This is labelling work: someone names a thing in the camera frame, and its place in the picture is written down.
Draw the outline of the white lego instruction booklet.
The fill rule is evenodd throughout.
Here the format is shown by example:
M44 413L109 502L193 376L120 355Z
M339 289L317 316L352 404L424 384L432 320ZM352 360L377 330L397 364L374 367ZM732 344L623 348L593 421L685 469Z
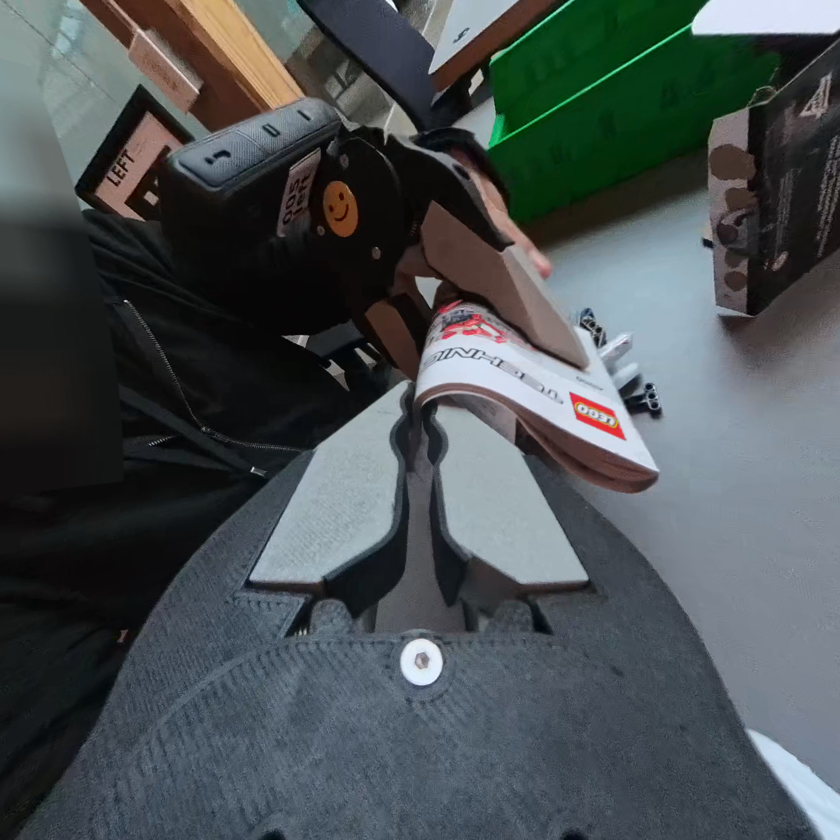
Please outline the white lego instruction booklet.
M636 430L592 339L572 332L584 367L533 346L495 312L457 300L439 309L427 334L415 404L442 398L478 401L484 412L509 414L548 460L605 489L634 494L659 469Z

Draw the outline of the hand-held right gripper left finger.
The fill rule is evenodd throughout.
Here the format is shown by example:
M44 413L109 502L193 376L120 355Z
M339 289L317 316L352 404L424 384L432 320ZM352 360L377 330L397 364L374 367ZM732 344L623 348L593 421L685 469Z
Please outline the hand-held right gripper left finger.
M315 449L250 586L333 599L353 617L394 589L406 564L412 403L402 382Z

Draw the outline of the black framed paper sign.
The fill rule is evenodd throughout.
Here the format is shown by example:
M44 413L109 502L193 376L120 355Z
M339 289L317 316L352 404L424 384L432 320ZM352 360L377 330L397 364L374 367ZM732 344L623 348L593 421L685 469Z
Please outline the black framed paper sign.
M79 176L75 194L106 214L158 221L161 163L192 141L193 136L139 85Z

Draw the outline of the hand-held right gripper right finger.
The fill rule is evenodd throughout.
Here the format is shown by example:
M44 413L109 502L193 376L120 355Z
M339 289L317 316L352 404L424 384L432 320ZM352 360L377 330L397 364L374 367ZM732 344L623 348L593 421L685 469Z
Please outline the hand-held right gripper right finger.
M522 452L468 409L423 410L434 570L444 601L494 610L589 576Z

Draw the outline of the cluster of small lego connectors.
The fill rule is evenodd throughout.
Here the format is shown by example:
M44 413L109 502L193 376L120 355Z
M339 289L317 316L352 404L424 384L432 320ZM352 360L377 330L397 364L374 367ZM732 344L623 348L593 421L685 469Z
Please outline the cluster of small lego connectors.
M589 333L627 411L661 416L663 408L656 385L645 381L639 364L627 359L634 348L634 335L622 332L614 339L608 339L591 308L580 310L575 319L577 326Z

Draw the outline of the black office chair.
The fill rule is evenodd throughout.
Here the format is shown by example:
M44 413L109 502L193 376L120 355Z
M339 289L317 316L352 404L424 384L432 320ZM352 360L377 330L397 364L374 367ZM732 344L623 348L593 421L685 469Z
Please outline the black office chair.
M303 12L352 58L415 129L447 128L471 110L469 83L435 87L434 48L408 19L384 1L300 1Z

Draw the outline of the green plastic bin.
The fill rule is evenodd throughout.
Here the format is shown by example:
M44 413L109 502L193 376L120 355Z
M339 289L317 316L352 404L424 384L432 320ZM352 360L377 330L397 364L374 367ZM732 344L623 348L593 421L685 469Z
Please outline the green plastic bin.
M510 215L532 221L706 146L779 63L749 37L685 26L520 128L499 114L489 153Z
M703 1L570 1L490 63L511 133L691 24Z

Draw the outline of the dark cardboard lego box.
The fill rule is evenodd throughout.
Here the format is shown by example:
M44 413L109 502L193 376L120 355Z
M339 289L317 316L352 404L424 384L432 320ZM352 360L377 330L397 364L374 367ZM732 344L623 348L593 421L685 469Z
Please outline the dark cardboard lego box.
M779 58L708 141L717 308L754 318L839 245L839 35L758 39Z

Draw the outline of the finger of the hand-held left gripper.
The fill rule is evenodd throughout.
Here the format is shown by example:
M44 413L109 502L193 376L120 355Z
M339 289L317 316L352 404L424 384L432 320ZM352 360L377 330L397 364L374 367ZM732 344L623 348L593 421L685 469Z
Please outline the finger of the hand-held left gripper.
M398 291L364 312L364 325L374 345L412 382L417 380L433 315L419 290Z
M484 301L534 347L578 370L589 366L583 339L553 302L521 247L482 208L462 221L431 201L420 227L428 267L469 298Z

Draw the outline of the wooden side table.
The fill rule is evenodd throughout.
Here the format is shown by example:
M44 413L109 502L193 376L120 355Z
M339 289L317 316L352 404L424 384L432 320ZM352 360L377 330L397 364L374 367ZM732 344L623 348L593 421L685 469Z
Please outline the wooden side table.
M84 1L170 104L210 131L301 99L303 90L232 1Z

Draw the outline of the person's left hand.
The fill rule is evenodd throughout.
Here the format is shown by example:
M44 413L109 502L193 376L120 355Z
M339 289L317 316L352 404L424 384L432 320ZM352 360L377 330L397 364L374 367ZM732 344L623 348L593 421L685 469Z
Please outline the person's left hand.
M506 201L496 185L487 175L471 164L463 163L463 166L467 169L471 181L476 185L493 224L522 250L539 276L543 280L548 279L552 270L550 261L510 218Z

